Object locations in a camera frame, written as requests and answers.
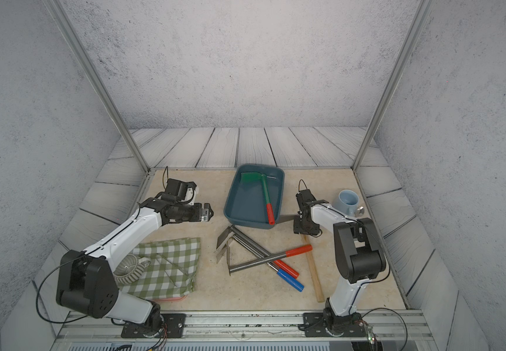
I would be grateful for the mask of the green hoe red grip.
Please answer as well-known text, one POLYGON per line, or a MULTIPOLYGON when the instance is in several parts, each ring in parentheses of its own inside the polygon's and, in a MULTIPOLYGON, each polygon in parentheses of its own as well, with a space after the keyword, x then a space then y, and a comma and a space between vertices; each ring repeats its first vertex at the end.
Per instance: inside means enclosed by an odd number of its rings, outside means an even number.
POLYGON ((242 183, 252 183, 259 181, 262 187, 263 192, 263 200, 266 205, 266 213, 269 225, 275 225, 276 220, 273 213, 273 207, 271 204, 269 189, 268 189, 268 183, 267 183, 267 175, 264 173, 259 172, 248 172, 248 173, 242 173, 241 174, 241 182, 242 183))

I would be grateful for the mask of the wooden handle hoe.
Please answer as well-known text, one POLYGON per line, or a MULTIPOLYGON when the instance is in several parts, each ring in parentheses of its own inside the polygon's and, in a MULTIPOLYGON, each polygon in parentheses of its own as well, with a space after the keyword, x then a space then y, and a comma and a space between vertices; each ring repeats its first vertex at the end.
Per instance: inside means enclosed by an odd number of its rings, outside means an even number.
MULTIPOLYGON (((295 218, 295 215, 293 214, 288 214, 288 215, 282 215, 280 216, 280 218, 276 221, 277 224, 279 223, 284 223, 284 222, 288 222, 288 221, 293 221, 295 218)), ((322 290, 322 287, 321 287, 321 284, 320 284, 320 279, 319 279, 319 275, 317 273, 317 267, 316 267, 316 264, 315 264, 315 261, 314 261, 314 256, 313 256, 313 252, 307 252, 306 253, 306 256, 307 256, 307 262, 308 262, 308 265, 309 265, 309 271, 310 271, 310 274, 311 274, 311 280, 312 280, 312 283, 313 283, 313 286, 314 286, 314 293, 316 295, 316 299, 317 299, 317 302, 318 303, 324 303, 326 298, 323 294, 323 290, 322 290)))

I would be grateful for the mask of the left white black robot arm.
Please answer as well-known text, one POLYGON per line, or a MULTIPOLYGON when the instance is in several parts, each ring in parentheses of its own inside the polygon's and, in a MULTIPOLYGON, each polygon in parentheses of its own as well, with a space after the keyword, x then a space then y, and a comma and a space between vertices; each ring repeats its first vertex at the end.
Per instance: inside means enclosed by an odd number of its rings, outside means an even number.
POLYGON ((145 200, 105 238, 80 252, 70 250, 62 257, 57 304, 95 319, 108 317, 158 328, 162 324, 159 305, 121 292, 113 272, 144 238, 159 228, 182 222, 207 222, 213 215, 209 203, 173 203, 155 197, 145 200))

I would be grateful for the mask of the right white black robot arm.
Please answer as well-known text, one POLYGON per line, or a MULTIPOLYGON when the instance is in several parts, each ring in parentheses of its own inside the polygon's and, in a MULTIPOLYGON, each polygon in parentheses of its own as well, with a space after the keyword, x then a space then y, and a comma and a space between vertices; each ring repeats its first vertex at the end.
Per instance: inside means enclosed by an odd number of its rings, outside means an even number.
POLYGON ((386 270, 386 258, 371 219, 347 216, 324 200, 299 200, 298 207, 294 233, 311 235, 325 228, 333 234, 340 277, 326 301, 323 325, 330 335, 339 336, 361 319, 358 302, 367 286, 386 270))

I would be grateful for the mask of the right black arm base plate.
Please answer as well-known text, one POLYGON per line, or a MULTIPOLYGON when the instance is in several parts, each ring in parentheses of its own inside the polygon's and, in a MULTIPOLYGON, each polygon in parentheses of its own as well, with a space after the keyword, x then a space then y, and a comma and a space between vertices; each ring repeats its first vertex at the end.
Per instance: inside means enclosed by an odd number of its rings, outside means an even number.
POLYGON ((347 316, 336 316, 327 312, 306 312, 303 323, 298 330, 304 332, 305 337, 354 337, 367 336, 366 328, 361 322, 361 315, 357 312, 347 316))

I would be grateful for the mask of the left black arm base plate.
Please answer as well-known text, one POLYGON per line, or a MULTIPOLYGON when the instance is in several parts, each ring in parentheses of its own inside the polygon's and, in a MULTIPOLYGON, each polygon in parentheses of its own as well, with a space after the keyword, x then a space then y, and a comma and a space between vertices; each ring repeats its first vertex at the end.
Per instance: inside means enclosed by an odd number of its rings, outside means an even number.
POLYGON ((187 315, 184 313, 161 313, 150 316, 143 324, 127 322, 122 329, 122 339, 153 339, 164 336, 180 339, 183 336, 187 315))

